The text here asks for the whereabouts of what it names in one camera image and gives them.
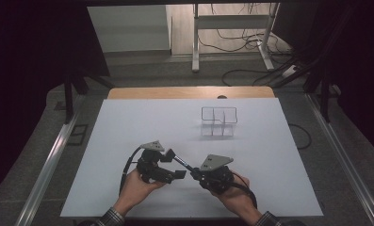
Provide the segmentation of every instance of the clear plastic box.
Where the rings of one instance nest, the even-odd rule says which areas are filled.
[[[202,107],[202,136],[233,136],[236,124],[236,107]]]

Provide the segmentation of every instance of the aluminum rail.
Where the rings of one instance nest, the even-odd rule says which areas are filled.
[[[322,130],[325,132],[325,136],[330,142],[336,154],[336,157],[342,166],[343,171],[347,175],[351,186],[356,192],[359,201],[366,210],[366,213],[371,220],[372,225],[374,225],[374,198],[372,197],[371,192],[369,191],[366,183],[363,181],[357,169],[351,162],[332,125],[330,123],[327,123],[322,117],[319,111],[319,104],[317,102],[315,94],[306,94],[306,98],[310,106],[312,107]]]
[[[42,167],[40,175],[30,192],[30,195],[25,202],[22,212],[18,217],[15,225],[25,226],[30,225],[33,221],[34,216],[42,201],[42,197],[45,194],[46,188],[51,181],[52,175],[55,172],[57,163],[66,146],[67,140],[69,139],[70,133],[72,132],[75,122],[78,118],[80,107],[85,100],[84,95],[78,95],[74,103],[74,114],[68,124],[64,124],[57,136],[57,140],[51,149],[48,157],[46,158],[45,164]]]

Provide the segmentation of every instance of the gray floor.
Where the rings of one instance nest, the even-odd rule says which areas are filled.
[[[111,56],[107,62],[111,73],[108,80],[118,87],[223,86],[221,75],[229,70],[264,70],[260,57],[255,55],[205,56],[199,73],[191,72],[188,57],[133,56],[127,61],[122,60],[122,56]],[[235,86],[249,86],[260,75],[261,73],[236,73],[228,76],[227,82]],[[102,101],[108,94],[107,88],[87,80],[90,91],[76,122],[76,125],[88,125],[86,138],[78,146],[66,146],[32,225],[73,225],[72,220],[59,217],[60,210],[88,144]],[[303,81],[303,78],[298,79],[275,90],[287,121],[305,128],[313,139],[311,146],[300,150],[300,154],[324,217],[300,220],[313,226],[372,225],[309,107],[301,90]],[[0,225],[13,225],[19,216],[64,122],[65,112],[55,110],[57,102],[63,101],[63,87],[49,93],[47,106],[37,128],[0,185]],[[353,164],[374,196],[374,148],[345,116],[336,99],[330,101],[330,116]],[[306,144],[307,136],[301,130],[291,127],[291,132],[298,147]],[[80,137],[74,136],[69,142],[75,144],[79,139]]]

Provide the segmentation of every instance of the plaid sleeve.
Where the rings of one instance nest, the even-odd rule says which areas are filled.
[[[101,218],[96,221],[99,226],[122,226],[124,218],[111,207]]]
[[[285,226],[279,219],[267,211],[254,226]]]

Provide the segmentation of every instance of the metal bracket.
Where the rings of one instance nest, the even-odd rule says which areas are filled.
[[[164,152],[164,148],[158,140],[146,144],[141,144],[139,147],[145,150]]]
[[[234,159],[231,157],[210,154],[202,163],[201,171],[213,171],[233,161]]]

